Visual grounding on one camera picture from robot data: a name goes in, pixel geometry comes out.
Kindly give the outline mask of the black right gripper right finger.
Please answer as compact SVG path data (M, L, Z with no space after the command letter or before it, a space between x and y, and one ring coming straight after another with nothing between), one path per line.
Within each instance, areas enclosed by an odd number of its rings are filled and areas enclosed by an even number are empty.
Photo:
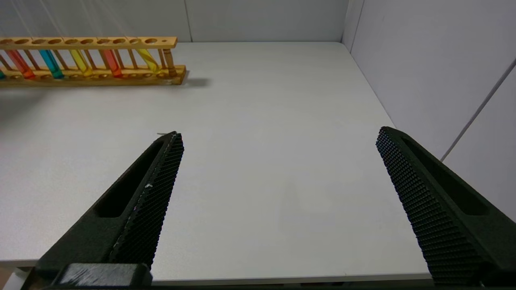
M408 134L383 126L376 147L433 284L514 290L515 222Z

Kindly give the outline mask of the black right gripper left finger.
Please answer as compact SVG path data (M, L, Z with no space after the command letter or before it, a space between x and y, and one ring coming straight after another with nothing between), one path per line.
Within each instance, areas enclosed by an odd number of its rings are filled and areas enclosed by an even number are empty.
M143 290L184 153L182 135L153 143L37 261L24 290Z

